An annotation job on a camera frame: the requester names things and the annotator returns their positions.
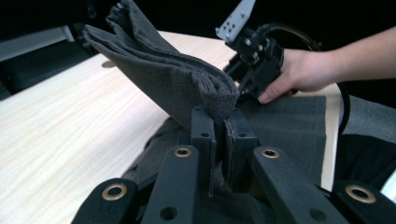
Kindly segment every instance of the human hand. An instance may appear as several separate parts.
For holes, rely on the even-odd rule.
[[[291,95],[291,90],[318,91],[331,84],[332,57],[327,52],[285,49],[280,76],[259,96],[267,104],[281,95]]]

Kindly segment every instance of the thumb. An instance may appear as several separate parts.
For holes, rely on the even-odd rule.
[[[258,99],[262,104],[270,103],[280,95],[290,90],[290,88],[291,86],[289,82],[284,77],[280,76],[267,86],[265,91],[260,94]]]

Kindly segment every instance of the wooden table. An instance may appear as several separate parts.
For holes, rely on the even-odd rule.
[[[223,68],[222,41],[162,32],[181,52]],[[0,223],[70,223],[89,193],[119,177],[167,114],[97,55],[0,103]],[[339,92],[326,94],[323,187],[332,185]]]

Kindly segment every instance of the forearm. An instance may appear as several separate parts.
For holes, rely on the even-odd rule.
[[[396,77],[396,27],[329,53],[332,82]]]

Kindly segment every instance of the round hole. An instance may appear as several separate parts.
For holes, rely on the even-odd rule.
[[[279,157],[279,153],[277,151],[273,150],[273,149],[265,149],[265,150],[263,150],[262,151],[262,155],[264,157],[271,158],[271,159]]]
[[[357,185],[346,186],[346,193],[361,203],[375,203],[376,198],[370,190]]]
[[[174,207],[165,207],[161,210],[160,216],[165,221],[173,220],[177,216],[177,210]]]
[[[326,222],[326,214],[318,209],[310,209],[309,216],[311,216],[317,222]]]
[[[188,148],[178,148],[175,150],[174,154],[177,157],[188,157],[191,155],[191,150]]]
[[[122,183],[115,183],[107,188],[105,188],[102,192],[102,197],[106,201],[116,201],[122,198],[126,193],[126,186]]]
[[[116,65],[113,63],[113,62],[111,62],[111,61],[105,61],[104,63],[102,63],[102,67],[104,67],[104,68],[112,68],[112,67],[115,67]]]

